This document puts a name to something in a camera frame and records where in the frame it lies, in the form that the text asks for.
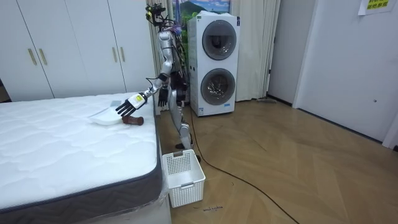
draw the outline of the gray mattress border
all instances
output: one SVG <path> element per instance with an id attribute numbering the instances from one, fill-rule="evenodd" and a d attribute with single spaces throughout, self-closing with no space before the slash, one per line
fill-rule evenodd
<path id="1" fill-rule="evenodd" d="M 102 215 L 121 212 L 156 200 L 162 191 L 163 173 L 159 156 L 160 142 L 159 130 L 156 125 L 155 99 L 153 99 L 153 104 L 157 142 L 157 165 L 154 170 L 140 177 L 123 180 L 113 184 L 107 184 L 40 202 L 32 202 L 0 209 L 0 224 L 70 224 Z M 133 196 L 130 192 L 136 191 L 138 188 L 142 189 L 142 192 L 145 192 L 145 194 L 140 194 L 139 198 L 129 198 L 129 196 Z"/>

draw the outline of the mattress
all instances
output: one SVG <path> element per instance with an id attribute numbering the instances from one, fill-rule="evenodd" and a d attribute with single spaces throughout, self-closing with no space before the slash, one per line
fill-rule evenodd
<path id="1" fill-rule="evenodd" d="M 153 98 L 144 125 L 88 117 L 133 93 L 0 104 L 0 223 L 75 223 L 156 200 Z"/>

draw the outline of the cabinet handle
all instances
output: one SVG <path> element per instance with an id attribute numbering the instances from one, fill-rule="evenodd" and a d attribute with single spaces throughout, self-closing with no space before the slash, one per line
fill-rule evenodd
<path id="1" fill-rule="evenodd" d="M 118 62 L 118 58 L 116 58 L 116 51 L 114 50 L 114 47 L 112 47 L 112 51 L 113 51 L 113 58 L 115 62 Z"/>
<path id="2" fill-rule="evenodd" d="M 36 62 L 36 59 L 35 59 L 35 55 L 33 55 L 32 49 L 27 49 L 27 51 L 28 51 L 29 54 L 30 54 L 30 58 L 32 59 L 33 64 L 34 64 L 34 65 L 37 65 L 37 62 Z"/>
<path id="3" fill-rule="evenodd" d="M 43 63 L 44 63 L 44 65 L 47 65 L 47 60 L 45 59 L 45 56 L 44 56 L 43 50 L 42 50 L 42 49 L 39 49 L 39 51 L 40 51 L 40 54 L 41 54 L 41 56 L 42 56 L 42 59 L 43 59 Z"/>
<path id="4" fill-rule="evenodd" d="M 126 60 L 125 60 L 125 58 L 124 58 L 124 50 L 123 50 L 123 47 L 120 48 L 120 51 L 122 52 L 122 59 L 123 59 L 123 62 L 125 62 Z"/>

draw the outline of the yellow sign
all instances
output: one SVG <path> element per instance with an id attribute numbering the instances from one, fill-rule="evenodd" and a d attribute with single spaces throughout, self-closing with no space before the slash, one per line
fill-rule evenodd
<path id="1" fill-rule="evenodd" d="M 144 100 L 144 99 L 142 99 L 142 96 L 137 96 L 136 99 L 137 99 L 137 102 L 141 102 L 142 100 Z"/>
<path id="2" fill-rule="evenodd" d="M 368 10 L 387 7 L 389 0 L 369 0 Z"/>

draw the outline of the white mattress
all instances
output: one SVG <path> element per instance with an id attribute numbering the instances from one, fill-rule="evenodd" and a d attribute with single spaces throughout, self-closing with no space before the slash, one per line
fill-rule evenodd
<path id="1" fill-rule="evenodd" d="M 144 125 L 87 117 L 133 93 L 0 104 L 0 209 L 148 174 L 157 165 L 153 99 Z"/>

